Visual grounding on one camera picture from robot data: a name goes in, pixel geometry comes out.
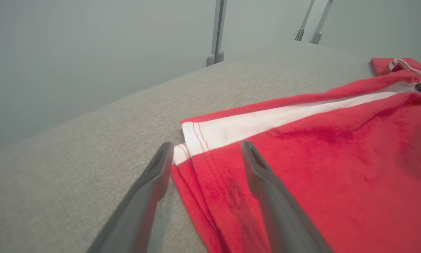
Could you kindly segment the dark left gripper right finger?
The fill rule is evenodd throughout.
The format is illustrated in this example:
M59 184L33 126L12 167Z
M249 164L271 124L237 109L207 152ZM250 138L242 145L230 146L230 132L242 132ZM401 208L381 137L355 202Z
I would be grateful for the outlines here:
M249 188L261 207L273 253L332 253L332 248L254 144L241 142Z

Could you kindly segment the red shorts with white trim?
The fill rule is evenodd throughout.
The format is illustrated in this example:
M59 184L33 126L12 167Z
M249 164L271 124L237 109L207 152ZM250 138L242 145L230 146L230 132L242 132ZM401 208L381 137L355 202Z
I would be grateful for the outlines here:
M421 76L411 71L192 117L172 177L209 252L271 253L241 142L337 253L421 253Z

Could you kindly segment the white partition panel grey frame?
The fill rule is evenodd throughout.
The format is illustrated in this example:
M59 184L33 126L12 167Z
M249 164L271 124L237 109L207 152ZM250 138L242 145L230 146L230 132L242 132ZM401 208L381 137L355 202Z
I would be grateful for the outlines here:
M207 65L299 43L316 0L217 0Z
M421 63L421 0L332 0L319 45Z

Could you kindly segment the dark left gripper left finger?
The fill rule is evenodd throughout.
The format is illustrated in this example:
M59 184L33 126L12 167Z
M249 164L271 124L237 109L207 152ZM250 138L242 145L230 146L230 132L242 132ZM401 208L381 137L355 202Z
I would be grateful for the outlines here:
M146 253L158 202L166 194L174 145L163 143L114 210L87 253Z

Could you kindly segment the wide white partition panel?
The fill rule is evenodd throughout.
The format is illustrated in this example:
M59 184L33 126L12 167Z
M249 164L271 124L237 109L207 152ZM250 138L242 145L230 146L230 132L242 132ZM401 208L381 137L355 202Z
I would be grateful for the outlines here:
M206 65L216 0L0 0L0 150Z

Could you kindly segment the red Bulls 23 jersey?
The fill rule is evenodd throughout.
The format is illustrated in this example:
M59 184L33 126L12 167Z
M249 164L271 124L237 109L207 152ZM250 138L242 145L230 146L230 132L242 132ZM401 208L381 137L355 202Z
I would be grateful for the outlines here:
M421 76L421 63L411 58L372 58L370 63L377 76L404 70Z

